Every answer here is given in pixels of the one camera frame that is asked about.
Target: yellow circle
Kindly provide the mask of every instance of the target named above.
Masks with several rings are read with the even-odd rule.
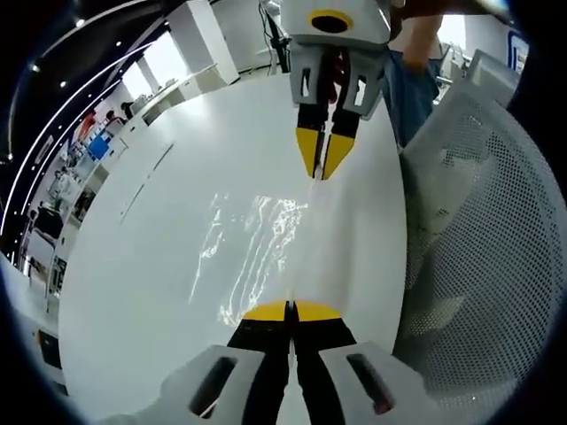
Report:
[[[353,20],[346,13],[333,9],[313,11],[309,15],[309,23],[319,31],[330,34],[344,33],[354,26]]]

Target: white tabletop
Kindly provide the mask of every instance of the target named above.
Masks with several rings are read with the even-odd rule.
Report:
[[[296,120],[287,76],[247,81],[164,112],[122,155],[60,298],[66,386],[90,419],[148,406],[248,309],[291,293],[392,350],[406,214],[384,103],[327,182],[307,177]]]

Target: white table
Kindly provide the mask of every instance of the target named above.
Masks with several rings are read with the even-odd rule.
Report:
[[[392,349],[406,214],[387,111],[378,106],[315,186],[296,120],[287,76],[247,81],[164,112],[122,155],[60,299],[66,385],[90,419],[148,406],[172,371],[227,343],[249,308],[292,291]]]

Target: robotic arm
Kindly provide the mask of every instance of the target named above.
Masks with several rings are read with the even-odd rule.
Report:
[[[311,177],[329,179],[353,148],[360,119],[368,120],[375,110],[392,34],[390,8],[403,4],[404,0],[283,2],[282,24],[291,37],[291,93],[299,106],[296,136]],[[344,80],[325,142],[329,89],[339,58]]]

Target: window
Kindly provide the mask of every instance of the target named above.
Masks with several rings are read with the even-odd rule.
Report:
[[[125,73],[122,78],[126,89],[133,99],[138,99],[141,95],[151,95],[151,87],[148,81],[144,78],[140,66],[133,64]]]
[[[164,87],[169,80],[173,78],[178,80],[187,74],[187,66],[169,33],[158,38],[145,51],[144,57],[161,87]]]

